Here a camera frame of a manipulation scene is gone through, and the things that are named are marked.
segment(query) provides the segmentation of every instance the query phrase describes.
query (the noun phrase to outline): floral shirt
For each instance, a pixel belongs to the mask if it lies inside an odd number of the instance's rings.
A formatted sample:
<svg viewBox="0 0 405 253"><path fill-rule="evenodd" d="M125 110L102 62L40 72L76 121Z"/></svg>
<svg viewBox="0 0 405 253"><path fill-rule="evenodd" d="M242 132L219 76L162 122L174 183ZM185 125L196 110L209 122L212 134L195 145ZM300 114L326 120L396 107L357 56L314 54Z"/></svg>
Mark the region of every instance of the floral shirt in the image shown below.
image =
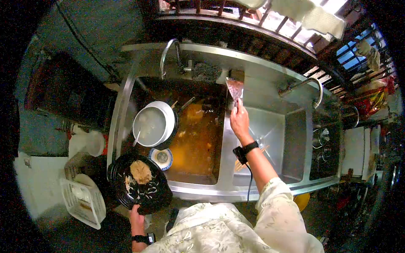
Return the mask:
<svg viewBox="0 0 405 253"><path fill-rule="evenodd" d="M259 215L252 227L233 204L193 205L180 210L173 228L142 252L324 252L306 232L291 191L280 178L266 184L256 209Z"/></svg>

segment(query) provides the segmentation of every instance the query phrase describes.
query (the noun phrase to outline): blue and white bowl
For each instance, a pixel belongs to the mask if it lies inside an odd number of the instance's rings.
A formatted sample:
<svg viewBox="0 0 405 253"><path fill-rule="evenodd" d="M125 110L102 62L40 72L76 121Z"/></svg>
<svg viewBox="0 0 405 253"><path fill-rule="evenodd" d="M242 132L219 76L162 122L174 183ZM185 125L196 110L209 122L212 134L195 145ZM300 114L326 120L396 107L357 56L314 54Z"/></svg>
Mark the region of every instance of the blue and white bowl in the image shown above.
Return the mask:
<svg viewBox="0 0 405 253"><path fill-rule="evenodd" d="M173 163L173 155L170 149L151 149L149 151L149 158L154 161L163 171L169 169Z"/></svg>

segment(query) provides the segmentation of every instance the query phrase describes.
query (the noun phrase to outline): white sleeve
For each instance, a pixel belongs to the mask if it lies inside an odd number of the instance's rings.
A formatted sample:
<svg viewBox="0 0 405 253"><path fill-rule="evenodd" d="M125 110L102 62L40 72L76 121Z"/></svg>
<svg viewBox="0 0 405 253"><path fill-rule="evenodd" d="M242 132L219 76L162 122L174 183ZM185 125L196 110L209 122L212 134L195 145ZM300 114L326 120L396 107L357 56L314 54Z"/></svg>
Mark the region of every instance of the white sleeve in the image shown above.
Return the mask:
<svg viewBox="0 0 405 253"><path fill-rule="evenodd" d="M254 231L280 252L324 252L322 244L305 230L304 220L288 186L273 178L263 188L256 204L259 212Z"/></svg>

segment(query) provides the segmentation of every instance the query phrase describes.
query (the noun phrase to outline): faucet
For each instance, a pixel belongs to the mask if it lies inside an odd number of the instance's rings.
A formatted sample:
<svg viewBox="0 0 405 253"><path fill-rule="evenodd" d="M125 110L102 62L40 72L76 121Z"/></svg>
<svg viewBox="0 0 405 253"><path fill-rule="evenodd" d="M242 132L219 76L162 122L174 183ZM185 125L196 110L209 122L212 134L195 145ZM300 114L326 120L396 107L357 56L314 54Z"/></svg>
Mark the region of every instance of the faucet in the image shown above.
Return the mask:
<svg viewBox="0 0 405 253"><path fill-rule="evenodd" d="M179 65L180 69L183 66L181 64L181 59L180 59L180 42L178 39L173 38L167 43L166 48L163 50L162 58L160 58L159 76L160 76L160 79L162 79L162 80L164 79L164 75L166 75L166 72L164 71L164 60L166 59L167 52L169 51L169 49L173 43L175 44L175 47L176 47L177 64Z"/></svg>
<svg viewBox="0 0 405 253"><path fill-rule="evenodd" d="M316 79L316 78L310 77L310 78L308 78L307 80L305 80L305 81L303 81L303 82L297 84L297 85L294 86L293 88L290 88L290 89L287 89L287 90L283 90L283 91L282 91L282 90L279 90L279 95L280 95L280 97L284 97L285 95L287 95L287 94L289 94L290 92L292 92L292 91L294 90L294 88L301 87L301 86L303 86L303 85L305 85L305 84L307 84L307 83L310 83L310 82L315 82L315 83L317 83L318 86L319 86L319 98L318 98L318 101L317 101L316 103L314 103L314 105L313 105L313 108L314 108L314 109L317 109L318 106L319 106L319 105L321 104L321 102L322 102L322 98L324 97L324 91L323 91L323 86L322 86L321 82L320 82L318 79Z"/></svg>

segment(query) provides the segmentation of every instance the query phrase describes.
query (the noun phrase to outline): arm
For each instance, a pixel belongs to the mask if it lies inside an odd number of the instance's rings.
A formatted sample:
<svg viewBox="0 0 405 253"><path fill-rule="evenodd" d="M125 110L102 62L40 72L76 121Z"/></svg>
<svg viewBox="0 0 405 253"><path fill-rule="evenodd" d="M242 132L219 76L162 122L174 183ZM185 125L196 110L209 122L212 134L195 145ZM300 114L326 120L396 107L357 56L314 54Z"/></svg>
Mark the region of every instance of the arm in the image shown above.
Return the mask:
<svg viewBox="0 0 405 253"><path fill-rule="evenodd" d="M242 100L238 99L238 107L234 107L230 116L230 126L241 142L242 146L254 142L249 134L249 115L243 107ZM273 178L278 177L273 166L269 163L259 148L251 150L246 158L252 170L253 178L261 193L263 187Z"/></svg>
<svg viewBox="0 0 405 253"><path fill-rule="evenodd" d="M242 146L254 142L249 134L249 116L240 99L238 107L232 110L230 125ZM254 231L280 252L306 252L309 242L313 245L312 241L319 246L319 241L313 236L302 236L306 235L305 225L291 191L279 179L261 150L255 148L246 157L260 192L256 204L259 215Z"/></svg>
<svg viewBox="0 0 405 253"><path fill-rule="evenodd" d="M145 229L143 227L143 222L145 220L145 216L139 215L138 213L139 205L134 205L131 210L130 222L131 222L131 236L137 235L145 235ZM141 252L144 250L148 245L144 242L136 242L132 241L132 251L133 252Z"/></svg>

